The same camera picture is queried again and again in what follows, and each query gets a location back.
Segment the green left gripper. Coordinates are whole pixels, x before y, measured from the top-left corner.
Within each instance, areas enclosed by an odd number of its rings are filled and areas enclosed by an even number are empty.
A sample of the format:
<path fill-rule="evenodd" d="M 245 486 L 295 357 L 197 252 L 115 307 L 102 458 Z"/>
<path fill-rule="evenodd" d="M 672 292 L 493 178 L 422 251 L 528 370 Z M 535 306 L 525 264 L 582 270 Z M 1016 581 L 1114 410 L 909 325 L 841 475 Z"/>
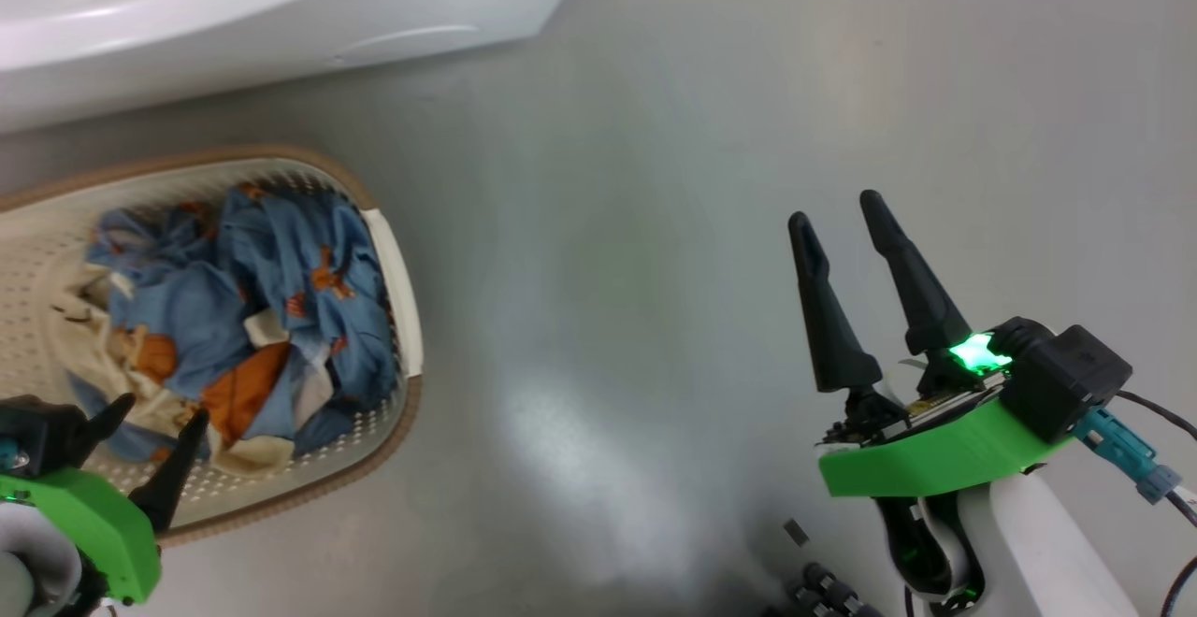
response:
<path fill-rule="evenodd" d="M 95 448 L 123 425 L 136 404 L 124 393 L 73 431 L 67 456 L 84 466 Z M 171 527 L 180 498 L 207 437 L 209 413 L 198 409 L 180 430 L 174 450 L 128 496 L 85 468 L 63 467 L 38 477 L 4 473 L 4 506 L 43 516 L 65 537 L 68 556 L 98 575 L 102 598 L 144 604 L 162 581 L 162 552 L 154 536 Z"/>

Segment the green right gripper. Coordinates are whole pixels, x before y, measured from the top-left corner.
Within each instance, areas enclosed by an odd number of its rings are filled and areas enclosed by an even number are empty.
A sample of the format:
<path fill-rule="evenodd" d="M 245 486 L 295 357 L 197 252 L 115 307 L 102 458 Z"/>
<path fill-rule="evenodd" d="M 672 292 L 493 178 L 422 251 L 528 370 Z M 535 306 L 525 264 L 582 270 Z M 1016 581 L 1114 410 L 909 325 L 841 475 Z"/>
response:
<path fill-rule="evenodd" d="M 885 196 L 859 193 L 859 208 L 876 250 L 892 273 L 907 321 L 910 353 L 937 352 L 973 335 L 970 323 L 925 262 Z M 849 322 L 832 284 L 830 259 L 812 220 L 786 220 L 816 391 L 871 391 L 882 379 Z M 819 472 L 833 497 L 931 497 L 992 483 L 1049 461 L 1070 438 L 1035 437 L 999 401 L 1001 386 L 944 404 L 881 444 L 833 444 L 819 452 Z"/>

